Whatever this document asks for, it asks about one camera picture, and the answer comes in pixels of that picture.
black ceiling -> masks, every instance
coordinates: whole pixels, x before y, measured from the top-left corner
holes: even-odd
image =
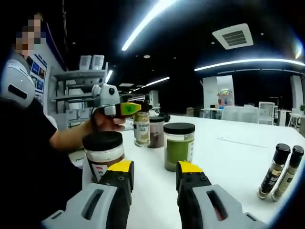
[[[109,83],[116,86],[145,85],[169,76],[170,82],[181,82],[173,85],[191,87],[202,78],[193,71],[196,67],[245,58],[294,60],[295,41],[305,41],[304,10],[297,0],[177,0],[121,51],[156,2],[65,0],[66,37],[62,3],[44,15],[69,70],[78,69],[80,55],[105,55],[114,70]],[[254,45],[225,50],[212,32],[241,23],[248,24]]]

black lid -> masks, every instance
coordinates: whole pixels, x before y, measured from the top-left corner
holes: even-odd
[[[84,148],[91,151],[113,149],[122,143],[122,134],[116,131],[95,132],[82,138]]]
[[[164,132],[173,135],[186,135],[195,131],[195,125],[191,123],[168,123],[165,124]]]
[[[290,154],[290,147],[286,144],[280,143],[276,145],[273,160],[280,165],[285,164],[288,155]]]
[[[164,117],[162,117],[162,116],[149,117],[149,122],[150,123],[164,122]]]
[[[291,167],[297,168],[304,155],[304,149],[301,146],[294,146],[292,148],[292,154],[290,157],[289,164]]]

poster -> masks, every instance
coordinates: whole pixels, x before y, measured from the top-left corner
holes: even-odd
[[[35,98],[43,105],[43,89],[47,63],[39,54],[28,56],[26,61],[30,67],[30,77],[35,85]]]

